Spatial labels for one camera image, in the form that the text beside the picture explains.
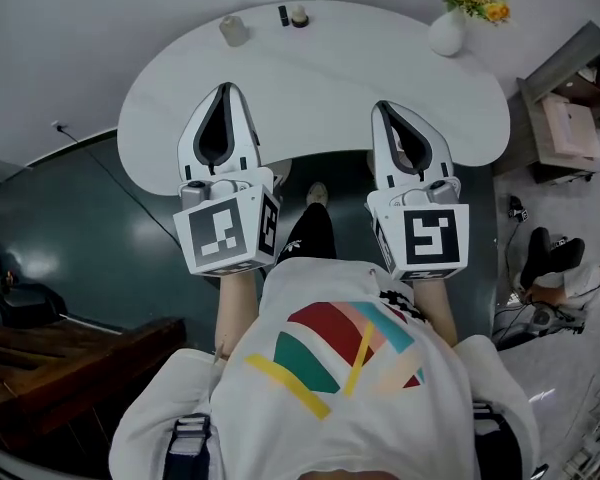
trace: wall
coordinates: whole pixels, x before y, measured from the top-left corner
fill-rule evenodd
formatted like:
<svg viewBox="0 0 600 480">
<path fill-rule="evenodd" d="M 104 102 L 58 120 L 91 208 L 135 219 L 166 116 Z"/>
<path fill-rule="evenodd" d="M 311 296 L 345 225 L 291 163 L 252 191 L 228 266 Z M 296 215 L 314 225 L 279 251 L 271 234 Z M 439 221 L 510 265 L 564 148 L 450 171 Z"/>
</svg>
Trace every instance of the wall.
<svg viewBox="0 0 600 480">
<path fill-rule="evenodd" d="M 280 0 L 0 0 L 0 160 L 28 164 L 114 128 L 142 68 L 171 41 L 234 10 Z M 350 0 L 432 22 L 440 0 Z M 600 0 L 512 0 L 515 25 L 472 26 L 468 46 L 507 95 L 587 20 Z"/>
</svg>

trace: gray floor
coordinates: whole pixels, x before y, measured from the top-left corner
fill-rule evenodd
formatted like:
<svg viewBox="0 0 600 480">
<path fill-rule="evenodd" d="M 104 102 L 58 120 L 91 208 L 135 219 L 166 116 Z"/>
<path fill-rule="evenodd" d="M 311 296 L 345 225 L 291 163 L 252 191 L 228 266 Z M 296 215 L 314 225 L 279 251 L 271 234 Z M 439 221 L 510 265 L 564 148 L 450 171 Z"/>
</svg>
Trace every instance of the gray floor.
<svg viewBox="0 0 600 480">
<path fill-rule="evenodd" d="M 496 178 L 499 302 L 510 292 L 504 275 L 504 247 L 514 228 L 506 217 L 511 193 L 522 199 L 530 214 L 511 243 L 512 275 L 523 266 L 529 236 L 537 226 L 551 234 L 584 239 L 583 262 L 600 263 L 600 174 L 590 183 L 580 180 L 553 187 L 536 185 L 524 169 L 501 176 Z M 506 326 L 512 315 L 499 315 L 494 327 Z M 600 418 L 600 306 L 589 316 L 582 335 L 547 336 L 504 351 L 501 357 L 532 400 L 540 428 L 541 460 L 551 467 L 546 479 L 563 478 L 564 463 Z"/>
<path fill-rule="evenodd" d="M 178 198 L 135 186 L 122 169 L 115 139 L 89 150 L 175 234 L 171 216 L 179 211 Z M 282 190 L 278 241 L 303 211 L 309 186 L 320 180 L 330 193 L 339 257 L 383 265 L 363 208 L 373 189 L 365 157 L 347 152 L 294 160 Z M 461 200 L 470 203 L 470 266 L 449 281 L 450 299 L 461 337 L 489 334 L 497 279 L 493 181 L 488 167 L 457 168 L 456 175 Z M 56 290 L 70 313 L 123 328 L 185 317 L 190 344 L 213 346 L 217 289 L 188 274 L 170 238 L 82 150 L 0 185 L 0 249 L 9 268 Z"/>
</svg>

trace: oval tabletop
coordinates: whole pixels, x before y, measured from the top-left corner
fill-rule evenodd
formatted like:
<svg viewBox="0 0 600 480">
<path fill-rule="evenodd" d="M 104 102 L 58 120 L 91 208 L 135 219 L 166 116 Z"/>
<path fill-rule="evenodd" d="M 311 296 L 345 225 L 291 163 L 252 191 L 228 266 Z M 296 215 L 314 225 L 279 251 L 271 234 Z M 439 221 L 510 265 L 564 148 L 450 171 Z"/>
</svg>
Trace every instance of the oval tabletop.
<svg viewBox="0 0 600 480">
<path fill-rule="evenodd" d="M 289 16 L 294 3 L 287 3 Z M 389 100 L 418 113 L 448 141 L 454 162 L 493 162 L 509 140 L 496 78 L 469 52 L 440 57 L 428 27 L 366 5 L 304 1 L 310 24 L 283 27 L 279 4 L 235 13 L 250 39 L 232 48 L 211 21 L 165 48 L 140 73 L 118 124 L 131 179 L 160 195 L 181 183 L 177 145 L 192 112 L 223 82 L 245 96 L 266 165 L 372 148 L 371 110 Z"/>
</svg>

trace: leg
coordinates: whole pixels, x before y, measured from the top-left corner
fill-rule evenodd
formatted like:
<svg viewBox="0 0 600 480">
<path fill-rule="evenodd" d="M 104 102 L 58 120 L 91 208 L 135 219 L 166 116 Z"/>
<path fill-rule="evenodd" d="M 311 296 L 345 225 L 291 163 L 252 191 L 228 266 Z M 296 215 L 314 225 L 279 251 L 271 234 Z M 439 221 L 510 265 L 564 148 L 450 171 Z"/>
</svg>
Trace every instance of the leg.
<svg viewBox="0 0 600 480">
<path fill-rule="evenodd" d="M 314 187 L 312 187 L 312 191 L 309 192 L 309 196 L 307 197 L 307 202 L 310 204 L 291 230 L 287 243 L 278 255 L 276 263 L 299 256 L 308 258 L 336 258 L 333 226 L 325 207 L 326 189 L 324 189 L 324 185 L 320 187 L 320 190 L 324 190 L 324 193 L 319 193 L 318 197 L 314 197 L 315 194 L 312 194 Z M 322 202 L 311 202 L 314 199 Z"/>
<path fill-rule="evenodd" d="M 566 244 L 551 251 L 551 271 L 564 272 L 576 268 L 582 261 L 584 241 L 580 238 L 569 240 Z"/>
<path fill-rule="evenodd" d="M 520 284 L 525 290 L 531 288 L 536 277 L 551 272 L 551 239 L 546 228 L 536 228 L 531 233 L 527 263 L 520 275 Z"/>
</svg>

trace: colorful graphic print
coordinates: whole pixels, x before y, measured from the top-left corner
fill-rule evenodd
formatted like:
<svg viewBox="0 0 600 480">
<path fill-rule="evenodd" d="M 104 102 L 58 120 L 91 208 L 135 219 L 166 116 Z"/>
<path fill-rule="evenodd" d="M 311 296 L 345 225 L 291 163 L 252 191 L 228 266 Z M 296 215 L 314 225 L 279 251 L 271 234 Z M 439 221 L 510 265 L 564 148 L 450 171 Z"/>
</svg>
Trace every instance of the colorful graphic print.
<svg viewBox="0 0 600 480">
<path fill-rule="evenodd" d="M 403 313 L 383 307 L 407 323 Z M 372 302 L 316 302 L 287 321 L 311 329 L 344 359 L 350 370 L 343 385 L 302 341 L 284 331 L 278 335 L 273 360 L 253 354 L 245 362 L 284 385 L 319 419 L 326 418 L 331 409 L 316 393 L 353 396 L 362 369 L 387 342 L 398 355 L 373 392 L 387 395 L 424 384 L 422 361 L 417 347 L 411 346 L 413 338 Z"/>
</svg>

